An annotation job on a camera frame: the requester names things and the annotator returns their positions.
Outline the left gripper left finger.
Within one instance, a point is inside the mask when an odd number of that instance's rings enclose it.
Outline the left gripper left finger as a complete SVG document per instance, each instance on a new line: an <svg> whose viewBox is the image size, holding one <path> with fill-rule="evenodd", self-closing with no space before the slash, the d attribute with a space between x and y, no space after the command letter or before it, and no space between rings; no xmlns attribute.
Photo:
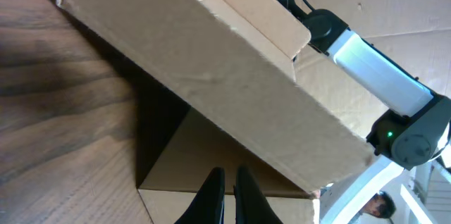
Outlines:
<svg viewBox="0 0 451 224"><path fill-rule="evenodd" d="M175 224L223 224L225 171L215 167Z"/></svg>

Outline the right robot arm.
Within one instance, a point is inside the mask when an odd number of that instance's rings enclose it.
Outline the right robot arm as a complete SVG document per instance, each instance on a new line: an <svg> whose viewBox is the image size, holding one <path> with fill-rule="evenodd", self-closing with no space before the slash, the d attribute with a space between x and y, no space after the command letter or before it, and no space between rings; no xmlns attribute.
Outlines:
<svg viewBox="0 0 451 224"><path fill-rule="evenodd" d="M420 83L331 11L305 13L295 0L277 1L310 31L310 47L388 107L366 137L378 160L320 198L321 223L348 223L403 170L435 162L450 150L450 99Z"/></svg>

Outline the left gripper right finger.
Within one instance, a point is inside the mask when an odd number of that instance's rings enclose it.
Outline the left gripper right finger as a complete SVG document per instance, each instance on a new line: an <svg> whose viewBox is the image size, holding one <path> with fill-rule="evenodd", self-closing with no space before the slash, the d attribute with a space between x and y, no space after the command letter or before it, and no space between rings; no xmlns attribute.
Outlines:
<svg viewBox="0 0 451 224"><path fill-rule="evenodd" d="M234 186L237 224L282 224L259 188L250 170L240 166Z"/></svg>

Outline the cardboard box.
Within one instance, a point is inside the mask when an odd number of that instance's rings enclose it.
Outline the cardboard box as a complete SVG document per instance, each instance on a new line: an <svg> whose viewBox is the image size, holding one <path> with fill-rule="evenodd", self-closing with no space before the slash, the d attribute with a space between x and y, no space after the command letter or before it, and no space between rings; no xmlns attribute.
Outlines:
<svg viewBox="0 0 451 224"><path fill-rule="evenodd" d="M154 223L174 223L210 171L249 166L284 223L316 223L304 199L362 172L372 148L296 83L311 35L276 0L56 0L177 94L189 111L139 187Z"/></svg>

